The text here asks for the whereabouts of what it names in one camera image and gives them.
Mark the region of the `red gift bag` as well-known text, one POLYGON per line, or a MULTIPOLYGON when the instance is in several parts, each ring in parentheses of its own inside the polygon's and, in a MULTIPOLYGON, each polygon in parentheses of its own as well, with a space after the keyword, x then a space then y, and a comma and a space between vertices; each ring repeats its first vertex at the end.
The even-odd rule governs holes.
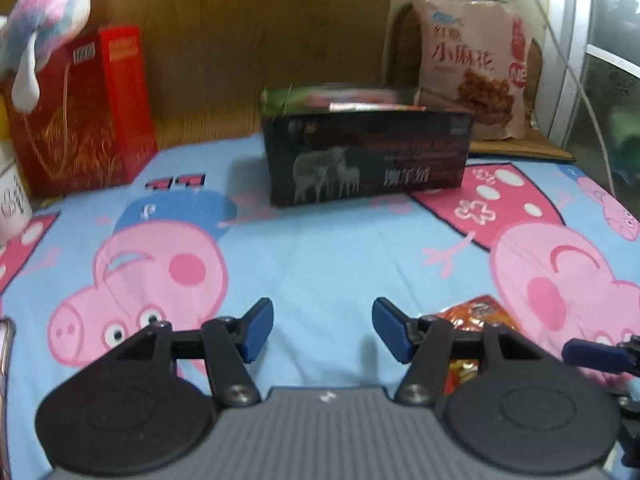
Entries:
POLYGON ((6 103, 29 192, 43 198, 132 182, 157 152, 136 26, 101 27, 60 47, 29 114, 6 103))

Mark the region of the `wooden board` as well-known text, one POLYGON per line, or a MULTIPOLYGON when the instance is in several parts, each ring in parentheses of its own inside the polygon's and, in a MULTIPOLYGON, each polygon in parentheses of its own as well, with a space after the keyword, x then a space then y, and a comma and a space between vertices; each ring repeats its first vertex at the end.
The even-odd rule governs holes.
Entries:
POLYGON ((390 0, 96 0, 142 33, 163 148, 255 132, 265 88, 375 84, 390 0))

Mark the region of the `large pink snack bag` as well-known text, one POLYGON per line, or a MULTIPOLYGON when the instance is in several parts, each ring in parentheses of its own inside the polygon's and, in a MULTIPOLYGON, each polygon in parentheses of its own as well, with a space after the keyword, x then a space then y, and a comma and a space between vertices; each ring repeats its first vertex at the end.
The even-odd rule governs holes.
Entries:
POLYGON ((530 39, 510 3, 412 0, 421 27, 420 102, 473 116, 476 140, 521 139, 530 39))

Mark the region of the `white enamel mug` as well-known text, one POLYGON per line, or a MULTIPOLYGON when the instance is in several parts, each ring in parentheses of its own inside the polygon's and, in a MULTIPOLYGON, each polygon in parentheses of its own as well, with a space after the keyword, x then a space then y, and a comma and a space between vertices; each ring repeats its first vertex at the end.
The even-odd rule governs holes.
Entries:
POLYGON ((0 208, 0 244, 5 245, 19 236, 32 220, 32 205, 14 159, 1 171, 0 208))

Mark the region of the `black cardboard storage box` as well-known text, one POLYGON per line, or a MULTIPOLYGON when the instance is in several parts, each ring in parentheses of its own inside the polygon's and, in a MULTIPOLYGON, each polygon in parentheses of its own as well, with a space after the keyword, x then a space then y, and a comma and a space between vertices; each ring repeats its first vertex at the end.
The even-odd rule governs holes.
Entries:
POLYGON ((266 89, 260 114, 278 207, 456 188, 473 137, 470 113, 424 105, 416 89, 266 89))

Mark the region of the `pink blue plush toy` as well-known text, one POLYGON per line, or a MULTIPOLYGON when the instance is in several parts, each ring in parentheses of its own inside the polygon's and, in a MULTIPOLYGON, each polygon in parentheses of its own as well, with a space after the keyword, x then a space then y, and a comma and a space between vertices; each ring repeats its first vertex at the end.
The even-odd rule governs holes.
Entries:
POLYGON ((37 74, 52 53, 86 26, 91 0, 17 0, 1 19, 1 78, 13 78, 11 101, 31 113, 40 98, 37 74))

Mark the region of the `yellow plush toy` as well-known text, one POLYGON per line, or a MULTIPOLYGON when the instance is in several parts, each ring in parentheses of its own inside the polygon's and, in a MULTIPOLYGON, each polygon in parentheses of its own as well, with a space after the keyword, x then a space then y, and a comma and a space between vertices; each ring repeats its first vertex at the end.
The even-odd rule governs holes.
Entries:
POLYGON ((0 141, 10 142, 10 125, 8 113, 6 112, 6 101, 0 96, 0 141))

